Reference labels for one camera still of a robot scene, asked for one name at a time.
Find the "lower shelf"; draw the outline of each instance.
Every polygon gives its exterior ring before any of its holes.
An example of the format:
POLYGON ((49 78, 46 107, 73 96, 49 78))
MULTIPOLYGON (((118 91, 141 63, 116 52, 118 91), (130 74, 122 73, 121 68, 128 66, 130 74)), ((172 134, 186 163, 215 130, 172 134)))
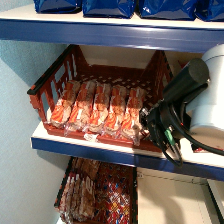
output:
POLYGON ((33 133, 31 144, 34 149, 64 155, 224 181, 224 157, 193 153, 186 139, 181 140, 184 161, 181 169, 166 160, 162 153, 49 135, 42 123, 33 133))
POLYGON ((219 223, 208 186, 148 176, 138 178, 138 224, 219 223))

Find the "plastic crate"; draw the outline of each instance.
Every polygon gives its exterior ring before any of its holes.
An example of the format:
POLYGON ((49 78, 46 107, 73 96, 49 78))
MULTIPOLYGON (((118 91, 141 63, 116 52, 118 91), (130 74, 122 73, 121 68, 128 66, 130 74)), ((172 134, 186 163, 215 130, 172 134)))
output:
MULTIPOLYGON (((54 207, 59 212, 68 176, 72 170, 71 157, 60 186, 54 207)), ((136 168, 101 162, 95 180, 95 212, 87 224, 137 224, 137 171, 136 168)))
MULTIPOLYGON (((156 51, 145 69, 126 68, 105 65, 89 65, 77 45, 70 45, 51 65, 51 67, 38 79, 38 81, 28 90, 30 102, 34 109, 38 110, 48 134, 63 136, 64 130, 58 129, 47 123, 47 116, 44 111, 42 94, 45 93, 47 103, 51 112, 55 108, 53 100, 52 83, 59 98, 65 83, 70 79, 78 81, 97 80, 102 83, 122 85, 127 88, 141 87, 147 94, 144 106, 150 108, 153 104, 162 99, 162 90, 172 78, 172 73, 163 51, 156 51), (64 67, 65 72, 59 80, 56 80, 59 70, 64 67)), ((83 132, 70 132, 67 137, 84 140, 83 132)), ((140 146, 133 145, 131 140, 113 139, 108 136, 98 136, 101 143, 126 146, 154 152, 161 152, 150 141, 141 140, 140 146)))

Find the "clear plastic packaging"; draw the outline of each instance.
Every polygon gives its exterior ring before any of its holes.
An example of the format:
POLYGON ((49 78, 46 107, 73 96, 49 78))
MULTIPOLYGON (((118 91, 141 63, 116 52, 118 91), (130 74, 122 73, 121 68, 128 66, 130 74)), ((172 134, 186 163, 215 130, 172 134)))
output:
POLYGON ((119 85, 113 87, 109 115, 104 125, 103 134, 108 134, 114 138, 118 137, 121 123, 124 118, 126 96, 126 87, 119 85))
POLYGON ((68 121, 72 105, 75 102, 77 93, 80 89, 80 83, 74 80, 70 80, 66 83, 62 96, 55 105, 55 109, 52 112, 50 123, 57 127, 63 128, 68 121))
POLYGON ((71 116, 66 124, 65 136, 69 131, 82 131, 85 125, 88 124, 92 112, 95 89, 95 81, 84 82, 81 85, 71 116))
POLYGON ((134 145, 140 145, 139 111, 143 106, 145 90, 140 87, 132 88, 129 94, 124 120, 121 126, 121 135, 131 139, 134 145))
POLYGON ((89 120, 89 124, 87 124, 83 130, 84 132, 91 131, 98 134, 102 133, 103 125, 108 116, 110 94, 110 84, 101 84, 97 82, 93 111, 89 120))

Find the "plastic bag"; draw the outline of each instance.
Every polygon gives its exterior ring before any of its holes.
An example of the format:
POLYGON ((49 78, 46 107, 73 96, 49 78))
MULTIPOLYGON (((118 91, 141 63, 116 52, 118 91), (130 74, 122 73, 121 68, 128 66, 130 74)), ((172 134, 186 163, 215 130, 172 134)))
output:
POLYGON ((224 0, 199 0, 196 15, 203 21, 224 21, 224 0))
POLYGON ((139 12, 142 18, 194 20, 197 1, 139 0, 139 12))
POLYGON ((95 133, 102 133, 104 122, 108 116, 108 107, 110 103, 111 85, 97 82, 96 94, 93 105, 93 112, 89 124, 84 128, 95 133))
POLYGON ((82 131, 89 122, 93 107, 93 97, 95 94, 96 82, 88 81, 81 85, 78 97, 73 106, 71 116, 65 127, 65 136, 69 131, 82 131))
POLYGON ((113 87, 110 100, 109 115, 105 122, 104 131, 102 134, 108 134, 114 138, 118 137, 121 123, 124 118, 126 96, 126 87, 119 85, 113 87))
POLYGON ((50 123, 53 126, 57 128, 64 127, 70 117, 72 105, 75 102, 79 89, 80 83, 77 81, 70 80, 66 83, 62 96, 55 105, 55 109, 50 118, 50 123))
POLYGON ((134 13, 136 0, 83 0, 84 16, 130 18, 134 13))
POLYGON ((34 0, 36 12, 66 13, 80 11, 81 0, 34 0))
POLYGON ((129 94, 124 120, 121 126, 121 135, 133 140, 134 145, 140 144, 139 111, 142 108, 145 90, 140 87, 132 88, 129 94))

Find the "red plastic crate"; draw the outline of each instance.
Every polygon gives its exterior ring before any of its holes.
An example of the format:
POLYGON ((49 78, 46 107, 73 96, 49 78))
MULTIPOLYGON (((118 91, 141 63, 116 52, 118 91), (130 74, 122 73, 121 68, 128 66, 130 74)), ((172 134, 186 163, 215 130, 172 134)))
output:
MULTIPOLYGON (((55 107, 53 100, 52 83, 54 84, 57 97, 59 98, 65 83, 70 79, 77 81, 97 80, 101 83, 123 85, 127 88, 141 87, 147 94, 144 106, 150 108, 159 99, 162 99, 162 90, 172 78, 170 67, 163 51, 156 51, 145 69, 126 68, 105 65, 89 65, 77 45, 70 45, 51 65, 51 67, 38 79, 28 90, 30 102, 34 109, 38 110, 39 116, 48 134, 63 136, 64 130, 48 124, 44 111, 42 94, 45 93, 51 112, 55 107), (56 79, 59 70, 64 67, 65 72, 59 80, 56 79)), ((70 132, 67 137, 84 140, 83 132, 70 132)), ((150 141, 141 140, 140 146, 133 145, 131 140, 113 139, 106 136, 98 136, 101 143, 132 147, 154 152, 161 152, 150 141)))

